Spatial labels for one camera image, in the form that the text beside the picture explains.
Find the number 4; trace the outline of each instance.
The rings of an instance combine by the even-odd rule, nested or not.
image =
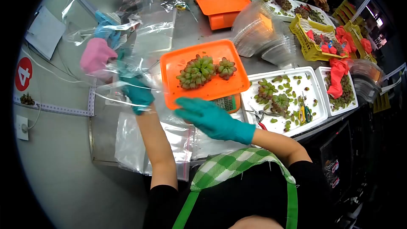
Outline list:
[[[24,86],[26,79],[30,78],[28,68],[24,70],[22,67],[18,67],[18,77],[20,78],[21,85]]]

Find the red circle sign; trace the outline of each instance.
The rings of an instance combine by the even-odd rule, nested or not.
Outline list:
[[[33,77],[33,65],[29,58],[20,59],[15,72],[14,83],[19,91],[24,91],[30,85],[30,79]]]

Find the gloved hand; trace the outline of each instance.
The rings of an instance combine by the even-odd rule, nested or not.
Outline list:
[[[179,98],[176,103],[182,108],[176,109],[175,114],[192,122],[209,137],[246,145],[252,142],[256,126],[233,119],[213,102],[199,98]]]
[[[142,76],[138,75],[132,78],[120,77],[123,82],[129,83],[122,87],[123,93],[129,97],[131,103],[139,106],[132,106],[136,115],[141,115],[149,110],[149,105],[154,101],[151,89],[141,81]]]
[[[113,33],[113,30],[110,28],[104,28],[104,26],[110,25],[109,22],[103,21],[99,23],[98,27],[95,30],[95,37],[96,38],[102,38],[107,40],[109,36]]]

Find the digital scale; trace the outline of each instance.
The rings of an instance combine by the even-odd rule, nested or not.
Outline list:
[[[237,112],[240,109],[240,94],[234,94],[212,100],[218,107],[231,114]]]

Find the yellow plastic crate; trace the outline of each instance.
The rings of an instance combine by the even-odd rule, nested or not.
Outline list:
[[[352,36],[353,42],[355,43],[355,46],[358,50],[359,55],[355,54],[355,53],[351,53],[350,54],[350,58],[351,59],[367,59],[372,61],[373,63],[377,64],[376,59],[374,59],[374,57],[372,56],[371,53],[367,54],[365,49],[362,46],[362,43],[360,42],[360,40],[363,38],[362,34],[360,32],[360,28],[358,25],[353,25],[352,23],[350,23],[350,21],[343,26],[343,29],[346,32],[350,32],[350,35]]]
[[[332,16],[337,19],[341,25],[345,25],[355,15],[355,13],[356,9],[353,8],[348,0],[343,0]],[[360,27],[363,27],[364,23],[364,19],[360,16],[358,16],[353,22],[354,25],[358,25]]]
[[[290,24],[290,30],[291,30],[292,33],[294,33],[297,36],[298,40],[300,41],[301,52],[304,55],[305,60],[308,60],[308,61],[317,61],[317,60],[329,61],[331,58],[343,59],[343,58],[348,57],[348,55],[338,56],[338,55],[335,55],[335,54],[322,52],[321,48],[319,48],[319,45],[316,45],[315,42],[312,41],[307,36],[304,29],[301,27],[300,18],[301,18],[301,15],[299,15],[299,14],[295,15],[295,18],[293,19],[293,21]],[[318,29],[318,30],[320,30],[322,32],[333,32],[333,33],[335,33],[335,29],[332,26],[323,25],[323,24],[312,22],[312,21],[308,21],[308,23],[312,28]]]

